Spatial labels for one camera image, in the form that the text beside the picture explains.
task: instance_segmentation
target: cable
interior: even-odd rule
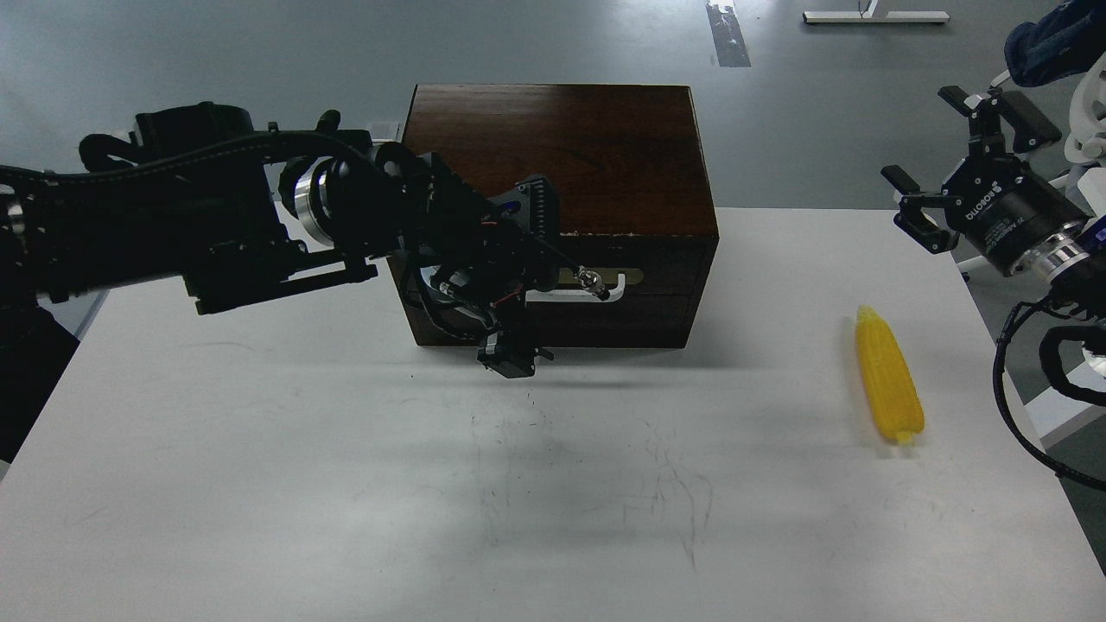
[[[311,131],[282,131],[275,134],[259,132],[249,136],[231,138],[229,141],[223,141],[221,143],[200,147],[180,155],[154,160],[123,170],[59,175],[56,173],[40,173],[28,168],[0,165],[0,182],[9,183],[23,180],[31,183],[58,184],[62,186],[115,184],[150,175],[163,175],[179,168],[195,166],[202,162],[246,155],[253,152],[268,152],[269,149],[273,149],[274,153],[270,152],[265,155],[276,155],[279,156],[278,159],[281,160],[293,156],[324,157],[341,155],[349,157],[351,159],[347,162],[349,162],[352,166],[361,165],[375,169],[373,162],[367,156],[334,136]]]
[[[1036,460],[1044,466],[1048,467],[1056,477],[1067,478],[1072,481],[1082,484],[1088,488],[1094,488],[1095,490],[1106,491],[1106,481],[1098,479],[1097,477],[1089,476],[1083,471],[1075,470],[1066,464],[1056,460],[1037,449],[1029,438],[1022,434],[1022,431],[1018,428],[1018,424],[1014,423],[1014,416],[1010,412],[1010,403],[1006,402],[1006,391],[1002,382],[1002,374],[1006,366],[1006,346],[1014,339],[1014,334],[1034,314],[1047,307],[1052,302],[1051,297],[1046,296],[1036,302],[1019,302],[1010,310],[1010,315],[1006,317],[1006,322],[1002,326],[1002,332],[999,333],[999,339],[995,342],[994,350],[994,366],[991,369],[991,385],[994,390],[994,402],[999,407],[999,415],[1002,416],[1003,423],[1010,428],[1010,432],[1018,439],[1018,443],[1029,452],[1031,456],[1036,458]],[[1022,309],[1029,308],[1024,314],[1019,317]]]

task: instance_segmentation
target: yellow corn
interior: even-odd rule
[[[926,426],[921,402],[890,326],[867,304],[856,311],[856,353],[879,434],[909,445]]]

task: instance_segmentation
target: drawer handle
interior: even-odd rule
[[[618,272],[618,282],[607,289],[611,298],[599,300],[582,289],[555,289],[551,291],[532,291],[526,293],[526,302],[617,302],[626,293],[626,274]]]

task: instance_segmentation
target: floor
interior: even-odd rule
[[[720,66],[700,0],[7,3],[0,162],[80,170],[74,147],[85,134],[202,100],[246,107],[259,126],[309,127],[335,107],[344,126],[365,127],[401,121],[420,82],[676,83],[692,87],[718,207],[891,210],[883,166],[936,187],[966,152],[967,126],[937,90],[984,89],[1004,69],[1006,33],[1056,4],[897,0],[952,20],[876,27],[802,22],[804,10],[847,10],[851,0],[714,3],[734,6],[750,66]],[[735,64],[732,52],[721,64]],[[1074,85],[1029,94],[1063,126]],[[1065,167],[1058,148],[1035,164],[1045,175]],[[888,235],[901,235],[890,212]],[[969,288],[992,330],[1013,301],[1044,291],[1032,277],[985,271]],[[80,319],[91,304],[62,313]],[[1033,352],[1043,330],[1030,325],[1012,349],[1025,401],[1044,388]],[[1054,453],[1106,475],[1104,442],[1099,421]],[[1106,495],[1076,488],[1070,498],[1106,568]]]

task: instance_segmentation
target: wooden drawer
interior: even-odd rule
[[[531,303],[550,346],[682,348],[718,246],[687,86],[420,84],[404,131],[486,196],[532,174],[561,196],[557,247],[644,273],[614,303]],[[389,268],[397,282],[399,259]],[[407,309],[416,342],[460,345]],[[462,319],[450,315],[458,324]]]

